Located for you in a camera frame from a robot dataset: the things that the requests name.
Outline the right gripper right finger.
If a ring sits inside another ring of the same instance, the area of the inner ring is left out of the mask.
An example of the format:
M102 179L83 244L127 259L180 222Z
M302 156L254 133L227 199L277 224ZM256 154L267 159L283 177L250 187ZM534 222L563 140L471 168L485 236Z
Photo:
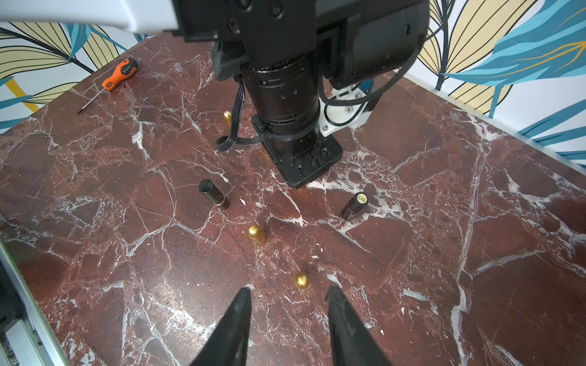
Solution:
M339 287L327 303L333 365L392 365Z

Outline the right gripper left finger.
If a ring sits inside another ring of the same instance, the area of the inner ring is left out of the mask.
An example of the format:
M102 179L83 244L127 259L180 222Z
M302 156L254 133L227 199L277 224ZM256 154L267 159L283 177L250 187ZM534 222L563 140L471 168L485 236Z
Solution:
M241 288L192 366L247 363L252 300L250 288Z

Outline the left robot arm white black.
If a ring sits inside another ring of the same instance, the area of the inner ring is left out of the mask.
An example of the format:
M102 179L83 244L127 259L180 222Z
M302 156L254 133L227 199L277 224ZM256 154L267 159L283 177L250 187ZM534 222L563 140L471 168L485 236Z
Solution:
M427 38L426 1L4 1L3 21L100 24L134 33L168 31L211 42L219 80L239 89L230 134L216 146L261 143L286 183L316 180L343 151L334 108L365 122L385 87L352 88L393 72L401 79Z

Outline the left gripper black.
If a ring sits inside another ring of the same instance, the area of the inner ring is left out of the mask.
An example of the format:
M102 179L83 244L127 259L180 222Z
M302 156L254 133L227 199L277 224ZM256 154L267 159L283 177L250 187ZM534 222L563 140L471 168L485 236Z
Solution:
M343 157L342 146L333 137L323 137L317 132L292 141L266 138L262 144L293 189L318 179Z

